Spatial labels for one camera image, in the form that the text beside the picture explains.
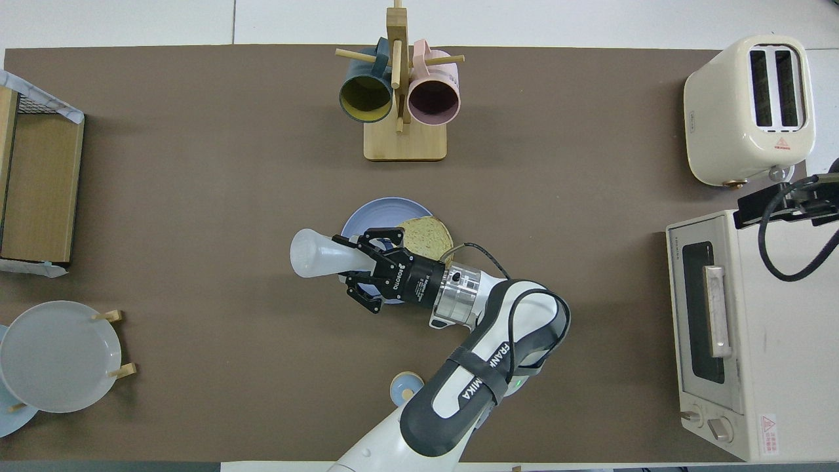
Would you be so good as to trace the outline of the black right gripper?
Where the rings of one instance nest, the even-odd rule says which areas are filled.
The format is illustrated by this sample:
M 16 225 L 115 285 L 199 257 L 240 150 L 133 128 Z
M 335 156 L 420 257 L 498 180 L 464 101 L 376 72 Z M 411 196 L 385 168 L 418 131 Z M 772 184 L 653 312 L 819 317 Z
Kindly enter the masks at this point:
M 797 222 L 811 221 L 812 226 L 834 223 L 838 220 L 838 159 L 830 165 L 828 174 L 835 174 L 836 179 L 830 180 L 822 174 L 820 182 L 804 185 L 804 179 L 795 184 L 803 184 L 797 190 L 789 192 L 788 197 L 782 197 L 780 203 L 770 212 L 770 221 L 787 220 Z M 786 191 L 789 186 L 767 186 L 747 196 L 738 198 L 737 210 L 734 213 L 734 225 L 737 229 L 759 224 L 764 211 L 774 197 Z M 794 212 L 790 215 L 790 203 Z

